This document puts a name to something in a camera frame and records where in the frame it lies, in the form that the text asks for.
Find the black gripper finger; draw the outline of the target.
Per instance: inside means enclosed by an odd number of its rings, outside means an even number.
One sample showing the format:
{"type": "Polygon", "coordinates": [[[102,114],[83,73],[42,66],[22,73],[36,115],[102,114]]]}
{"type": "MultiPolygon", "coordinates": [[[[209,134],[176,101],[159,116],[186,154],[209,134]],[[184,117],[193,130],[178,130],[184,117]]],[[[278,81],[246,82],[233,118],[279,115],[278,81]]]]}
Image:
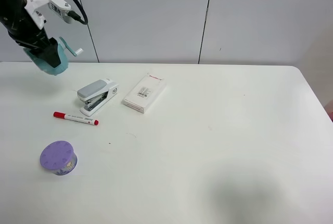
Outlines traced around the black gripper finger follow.
{"type": "Polygon", "coordinates": [[[58,42],[53,37],[49,39],[49,44],[46,47],[32,49],[30,52],[33,62],[40,68],[51,67],[53,69],[61,65],[58,54],[58,42]]]}

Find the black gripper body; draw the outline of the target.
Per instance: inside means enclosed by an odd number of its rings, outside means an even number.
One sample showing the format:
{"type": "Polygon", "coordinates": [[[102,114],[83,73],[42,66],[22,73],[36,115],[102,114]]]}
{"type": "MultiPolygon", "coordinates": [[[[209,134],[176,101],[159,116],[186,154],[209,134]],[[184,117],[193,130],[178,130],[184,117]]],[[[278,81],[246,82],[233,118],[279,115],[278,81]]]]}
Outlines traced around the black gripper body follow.
{"type": "Polygon", "coordinates": [[[25,9],[27,0],[1,0],[1,23],[20,46],[44,50],[51,45],[44,28],[39,29],[25,9]]]}

